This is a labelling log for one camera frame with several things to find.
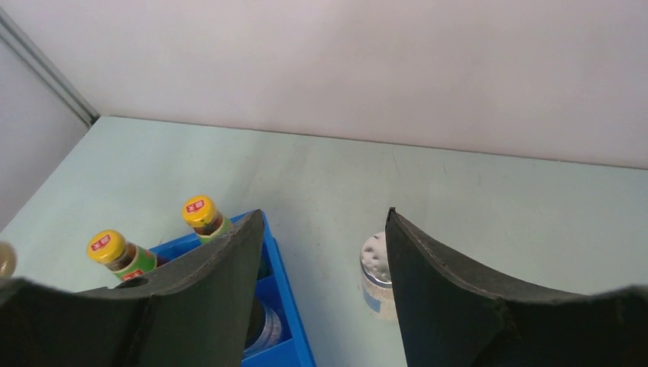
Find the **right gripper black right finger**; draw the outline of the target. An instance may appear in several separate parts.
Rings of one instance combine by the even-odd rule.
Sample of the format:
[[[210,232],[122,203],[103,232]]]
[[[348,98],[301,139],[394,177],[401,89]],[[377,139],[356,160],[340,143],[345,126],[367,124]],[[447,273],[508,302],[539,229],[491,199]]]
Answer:
[[[560,291],[435,240],[390,208],[387,257],[410,366],[645,366],[647,288]]]

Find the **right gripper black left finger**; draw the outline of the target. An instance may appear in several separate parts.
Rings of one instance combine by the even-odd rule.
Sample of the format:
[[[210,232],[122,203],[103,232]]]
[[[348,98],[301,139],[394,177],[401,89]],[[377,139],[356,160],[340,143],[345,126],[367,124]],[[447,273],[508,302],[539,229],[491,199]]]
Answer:
[[[256,209],[224,236],[114,288],[1,282],[3,366],[238,366],[261,257]]]

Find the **black-lid spout jar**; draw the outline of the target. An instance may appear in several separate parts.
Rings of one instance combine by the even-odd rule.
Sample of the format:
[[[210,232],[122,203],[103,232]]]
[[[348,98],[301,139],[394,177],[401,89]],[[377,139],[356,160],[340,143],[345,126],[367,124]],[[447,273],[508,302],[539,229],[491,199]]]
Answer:
[[[277,312],[258,298],[254,298],[245,340],[243,358],[248,358],[276,346],[284,333]]]

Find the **tall green-label sauce bottle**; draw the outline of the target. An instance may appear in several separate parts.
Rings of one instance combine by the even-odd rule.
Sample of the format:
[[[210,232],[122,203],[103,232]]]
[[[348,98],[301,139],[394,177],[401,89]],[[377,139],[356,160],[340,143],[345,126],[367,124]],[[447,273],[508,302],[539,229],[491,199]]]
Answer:
[[[232,227],[232,221],[205,195],[189,198],[183,204],[182,217],[202,245],[218,238]]]

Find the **short yellow-cap sauce bottle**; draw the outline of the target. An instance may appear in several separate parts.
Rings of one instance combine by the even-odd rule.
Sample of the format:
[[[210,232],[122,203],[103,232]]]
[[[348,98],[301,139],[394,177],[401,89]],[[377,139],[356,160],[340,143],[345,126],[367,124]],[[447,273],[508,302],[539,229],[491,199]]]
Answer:
[[[120,281],[129,281],[153,271],[170,260],[151,250],[129,242],[114,229],[103,230],[92,237],[86,254],[104,265]]]

